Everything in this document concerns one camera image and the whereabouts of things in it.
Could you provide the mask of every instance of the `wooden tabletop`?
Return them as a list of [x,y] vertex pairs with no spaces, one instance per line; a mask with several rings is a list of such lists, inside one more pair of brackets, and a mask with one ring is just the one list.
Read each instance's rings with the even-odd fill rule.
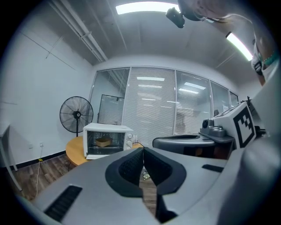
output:
[[[143,147],[141,144],[133,144],[133,149]],[[66,155],[69,160],[76,166],[81,165],[87,161],[84,156],[84,149],[83,149],[83,136],[76,137],[70,140],[65,148]]]

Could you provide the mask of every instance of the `white toaster oven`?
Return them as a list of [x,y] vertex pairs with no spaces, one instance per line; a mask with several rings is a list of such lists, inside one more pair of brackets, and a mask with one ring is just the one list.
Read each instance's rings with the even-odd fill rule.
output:
[[132,149],[132,132],[126,126],[90,123],[83,128],[84,156],[94,160]]

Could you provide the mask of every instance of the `floor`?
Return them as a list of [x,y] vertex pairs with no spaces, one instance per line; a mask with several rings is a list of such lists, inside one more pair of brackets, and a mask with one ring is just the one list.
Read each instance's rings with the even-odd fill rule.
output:
[[[68,172],[69,163],[70,161],[68,160],[66,154],[41,162],[38,176],[38,194],[43,191],[48,185],[66,174]],[[70,164],[69,170],[72,170],[74,167],[74,165]],[[18,171],[13,171],[13,173],[22,188],[22,191],[20,192],[15,187],[14,183],[11,182],[14,192],[25,197],[27,200],[32,201],[36,197],[38,163],[28,167],[20,168]],[[140,188],[143,189],[144,204],[151,211],[151,213],[155,215],[155,184],[150,178],[148,180],[144,180],[142,176],[140,176]]]

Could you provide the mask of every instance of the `baseboard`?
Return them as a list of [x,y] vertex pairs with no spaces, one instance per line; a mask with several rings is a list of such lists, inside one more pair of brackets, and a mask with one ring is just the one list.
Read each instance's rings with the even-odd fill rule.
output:
[[[43,161],[45,160],[49,160],[51,158],[54,158],[54,157],[57,157],[57,156],[60,156],[60,155],[63,155],[65,154],[65,151],[62,151],[62,152],[58,152],[58,153],[55,153],[53,155],[50,155],[50,156],[45,156],[45,157],[42,157]],[[33,164],[36,164],[38,163],[39,160],[31,160],[31,161],[28,161],[28,162],[25,162],[25,163],[20,163],[20,164],[17,164],[17,168],[23,168],[23,167],[27,167],[27,166],[30,166],[30,165],[33,165]],[[6,172],[8,171],[6,167],[1,167],[0,168],[0,171],[1,172]]]

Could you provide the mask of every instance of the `table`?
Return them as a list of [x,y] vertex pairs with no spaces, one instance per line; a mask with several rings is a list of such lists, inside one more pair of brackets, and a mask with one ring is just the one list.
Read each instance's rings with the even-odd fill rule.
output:
[[[20,187],[20,185],[18,184],[16,178],[14,177],[14,175],[12,173],[12,170],[10,168],[10,163],[9,163],[8,158],[6,156],[5,149],[4,149],[3,142],[2,142],[3,136],[6,134],[9,126],[10,125],[8,123],[0,123],[0,152],[1,152],[1,156],[3,158],[3,161],[5,163],[5,166],[8,170],[8,173],[9,173],[10,177],[12,178],[12,180],[13,180],[14,184],[17,186],[17,188],[21,191],[22,188]],[[17,166],[16,166],[15,161],[14,161],[13,154],[11,152],[9,152],[9,150],[8,150],[8,155],[9,155],[11,161],[13,162],[14,170],[18,171]]]
[[[133,149],[142,148],[143,146],[139,143],[133,144]],[[79,136],[70,140],[65,148],[66,155],[70,162],[75,166],[79,166],[85,162],[91,161],[87,160],[84,156],[83,148],[83,136]]]

